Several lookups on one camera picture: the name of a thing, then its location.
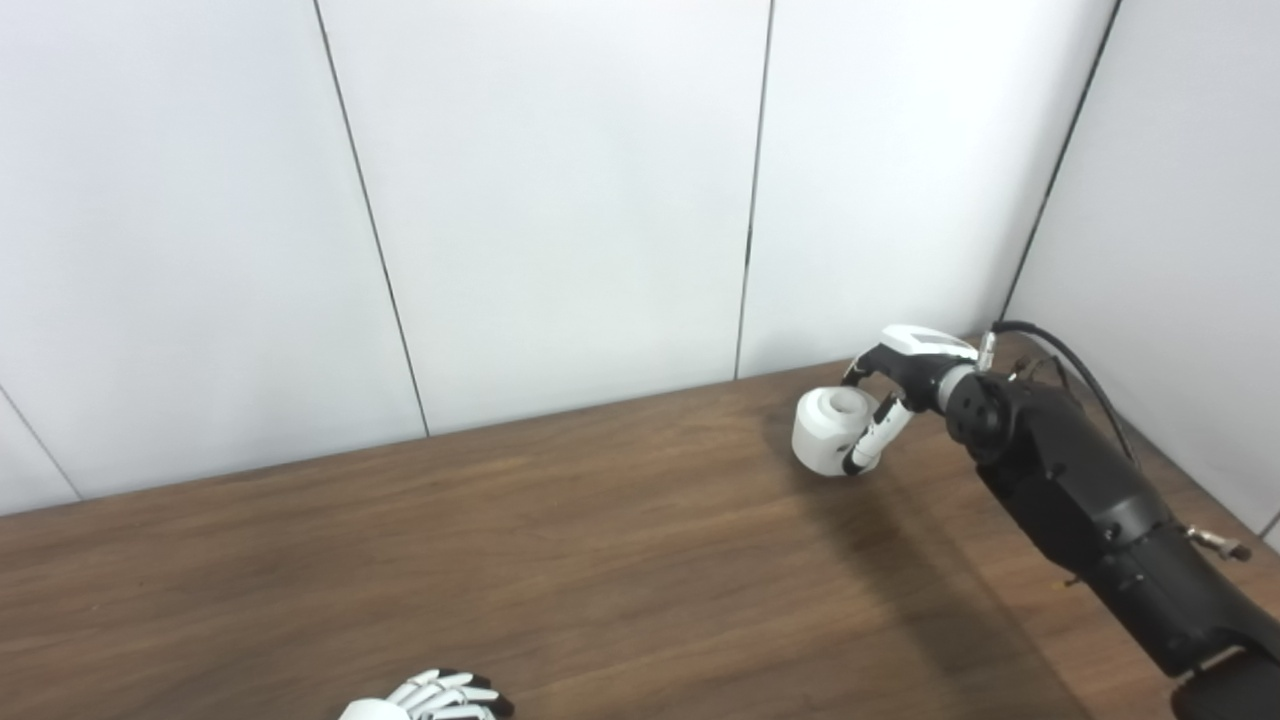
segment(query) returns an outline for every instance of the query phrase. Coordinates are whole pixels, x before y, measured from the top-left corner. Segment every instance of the cable connector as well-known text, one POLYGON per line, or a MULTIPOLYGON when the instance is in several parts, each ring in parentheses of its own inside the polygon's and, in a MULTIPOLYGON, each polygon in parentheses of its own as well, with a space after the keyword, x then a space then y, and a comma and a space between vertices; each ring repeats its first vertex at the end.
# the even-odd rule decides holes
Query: cable connector
POLYGON ((1240 541, 1224 538, 1222 536, 1213 534, 1208 530, 1202 530, 1196 525, 1187 525, 1184 530, 1187 539, 1193 543, 1212 550, 1222 560, 1238 560, 1240 562, 1248 562, 1253 557, 1253 551, 1248 547, 1240 544, 1240 541))
POLYGON ((979 373, 986 373, 991 369, 991 364, 996 361, 996 333, 987 331, 982 336, 982 345, 978 346, 978 361, 974 363, 979 373))

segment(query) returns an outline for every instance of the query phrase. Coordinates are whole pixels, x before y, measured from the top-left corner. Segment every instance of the white wall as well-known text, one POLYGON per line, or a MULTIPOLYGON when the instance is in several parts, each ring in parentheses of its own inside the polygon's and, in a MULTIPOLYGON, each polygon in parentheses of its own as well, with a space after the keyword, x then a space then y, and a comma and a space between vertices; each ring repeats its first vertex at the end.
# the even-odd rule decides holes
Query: white wall
POLYGON ((0 514, 76 500, 76 491, 0 388, 0 514))
POLYGON ((1009 314, 1256 530, 1280 512, 1277 36, 1271 1, 1124 1, 1009 314))
POLYGON ((422 434, 308 3, 0 4, 0 383, 86 496, 422 434))
POLYGON ((433 433, 733 377, 768 0, 324 0, 433 433))
POLYGON ((1108 8, 777 0, 744 307, 769 0, 323 0, 406 347, 316 8, 0 5, 0 511, 972 329, 1108 8))
POLYGON ((778 0, 741 374, 989 323, 1111 8, 778 0))

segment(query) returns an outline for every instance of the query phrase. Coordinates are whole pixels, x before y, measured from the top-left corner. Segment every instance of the black cable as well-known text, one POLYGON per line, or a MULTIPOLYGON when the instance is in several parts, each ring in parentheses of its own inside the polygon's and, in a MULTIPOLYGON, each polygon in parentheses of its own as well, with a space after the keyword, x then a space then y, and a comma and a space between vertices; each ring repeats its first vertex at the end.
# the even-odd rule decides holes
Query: black cable
POLYGON ((1000 334, 1006 332, 1019 332, 1029 336, 1036 336, 1044 342, 1053 346, 1066 360, 1075 366, 1075 370, 1080 373, 1080 378, 1084 384, 1089 386, 1089 392, 1098 398, 1098 404, 1102 405, 1102 413, 1106 414, 1107 421, 1111 423, 1111 429, 1116 433, 1116 439, 1120 442, 1120 450, 1124 451, 1125 457, 1134 464, 1135 468, 1140 468, 1138 462, 1138 455, 1134 454, 1133 446, 1129 445, 1129 437, 1124 432, 1124 427, 1120 425, 1120 416, 1116 414, 1116 409, 1111 405, 1111 398, 1098 384, 1098 379, 1093 377, 1093 373, 1084 365, 1080 356, 1071 351, 1065 342, 1057 338, 1053 333, 1041 329, 1034 323, 1027 323, 1023 320, 996 320, 991 324, 991 332, 1000 334))
POLYGON ((1036 382, 1036 373, 1038 373, 1039 369, 1044 366, 1044 363, 1048 363, 1048 357, 1041 357, 1039 360, 1032 363, 1030 369, 1027 370, 1027 382, 1029 383, 1036 382))
POLYGON ((1071 392, 1071 380, 1066 378, 1066 368, 1062 366, 1062 359, 1057 355, 1053 356, 1053 369, 1057 370, 1057 382, 1062 384, 1062 389, 1066 391, 1066 395, 1069 395, 1071 400, 1075 400, 1075 393, 1071 392))
POLYGON ((1014 366, 1009 369, 1009 374, 1016 378, 1030 364, 1032 364, 1032 356, 1023 355, 1021 357, 1018 359, 1016 363, 1014 363, 1014 366))

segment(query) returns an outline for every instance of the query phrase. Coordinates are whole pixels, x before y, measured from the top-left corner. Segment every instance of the black robotic arm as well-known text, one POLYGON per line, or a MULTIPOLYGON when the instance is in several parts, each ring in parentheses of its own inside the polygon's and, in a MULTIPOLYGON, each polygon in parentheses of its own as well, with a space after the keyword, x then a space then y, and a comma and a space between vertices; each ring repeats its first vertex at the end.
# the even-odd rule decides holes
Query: black robotic arm
MULTIPOLYGON (((1181 523, 1126 457, 1128 442, 1117 448, 1066 389, 991 372, 993 333, 977 352, 943 333, 901 328, 887 328, 845 375, 856 386, 881 373, 901 388, 849 450, 845 471, 860 473, 914 413, 940 413, 1036 547, 1087 584, 1162 673, 1188 676, 1174 693, 1176 717, 1280 717, 1280 623, 1193 543, 1238 560, 1248 551, 1181 523), (904 332, 937 342, 904 343, 904 332)), ((1110 413, 1105 393, 1100 400, 1110 413)))

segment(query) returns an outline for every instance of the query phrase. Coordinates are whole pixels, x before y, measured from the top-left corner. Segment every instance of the wood grain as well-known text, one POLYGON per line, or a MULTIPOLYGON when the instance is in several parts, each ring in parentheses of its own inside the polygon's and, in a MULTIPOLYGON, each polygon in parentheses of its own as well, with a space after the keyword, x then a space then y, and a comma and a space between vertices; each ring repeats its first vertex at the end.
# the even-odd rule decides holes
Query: wood grain
MULTIPOLYGON (((940 419, 868 478, 791 457, 841 370, 0 519, 0 716, 328 720, 448 665, 526 719, 1170 717, 940 419)), ((1139 446, 1184 518, 1244 534, 1139 446)), ((1254 550, 1226 571, 1277 612, 1254 550)))

